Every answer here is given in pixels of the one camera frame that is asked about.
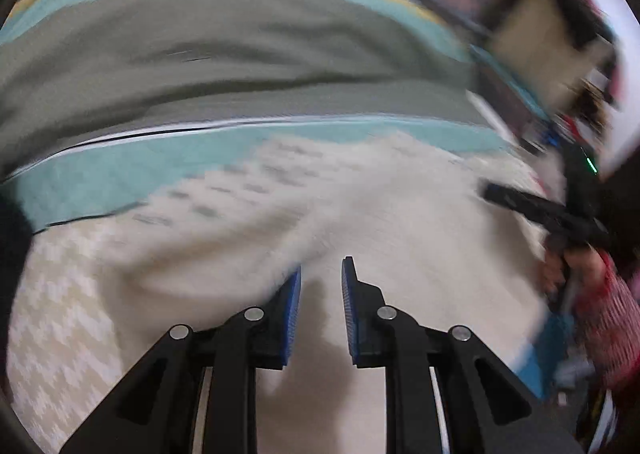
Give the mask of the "red striped sleeve forearm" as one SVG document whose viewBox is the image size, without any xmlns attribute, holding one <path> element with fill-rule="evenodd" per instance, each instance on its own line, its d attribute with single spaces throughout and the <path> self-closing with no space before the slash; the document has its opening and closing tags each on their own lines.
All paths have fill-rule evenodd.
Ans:
<svg viewBox="0 0 640 454">
<path fill-rule="evenodd" d="M 598 256 L 600 283 L 578 296 L 574 312 L 599 377 L 617 390 L 639 374 L 639 304 L 611 256 L 600 250 Z"/>
</svg>

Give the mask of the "person's right hand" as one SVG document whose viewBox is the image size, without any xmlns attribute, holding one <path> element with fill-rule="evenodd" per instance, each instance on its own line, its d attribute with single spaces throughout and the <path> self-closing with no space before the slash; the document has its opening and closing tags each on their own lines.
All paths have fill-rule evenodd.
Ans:
<svg viewBox="0 0 640 454">
<path fill-rule="evenodd" d="M 544 244 L 544 258 L 539 261 L 539 287 L 545 295 L 557 292 L 566 283 L 565 268 L 578 273 L 584 296 L 600 294 L 608 286 L 608 264 L 597 248 L 565 248 Z"/>
</svg>

